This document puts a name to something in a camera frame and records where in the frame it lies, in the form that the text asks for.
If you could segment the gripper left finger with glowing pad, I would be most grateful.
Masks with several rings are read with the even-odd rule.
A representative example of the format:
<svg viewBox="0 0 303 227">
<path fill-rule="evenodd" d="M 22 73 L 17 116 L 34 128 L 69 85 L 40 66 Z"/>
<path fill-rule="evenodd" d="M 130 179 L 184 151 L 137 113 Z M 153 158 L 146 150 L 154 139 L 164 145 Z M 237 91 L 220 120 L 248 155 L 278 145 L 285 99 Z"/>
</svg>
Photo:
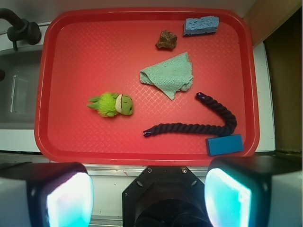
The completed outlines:
<svg viewBox="0 0 303 227">
<path fill-rule="evenodd" d="M 88 227 L 93 182 L 81 163 L 2 163 L 2 227 Z"/>
</svg>

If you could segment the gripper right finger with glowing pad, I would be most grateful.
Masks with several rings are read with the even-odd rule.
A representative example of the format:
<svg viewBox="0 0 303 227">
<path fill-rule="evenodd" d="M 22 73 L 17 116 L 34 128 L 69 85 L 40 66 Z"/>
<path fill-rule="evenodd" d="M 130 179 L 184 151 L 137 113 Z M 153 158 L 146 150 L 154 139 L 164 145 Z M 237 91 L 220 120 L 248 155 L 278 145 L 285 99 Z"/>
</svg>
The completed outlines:
<svg viewBox="0 0 303 227">
<path fill-rule="evenodd" d="M 214 227 L 301 227 L 302 162 L 269 155 L 214 158 L 204 197 Z"/>
</svg>

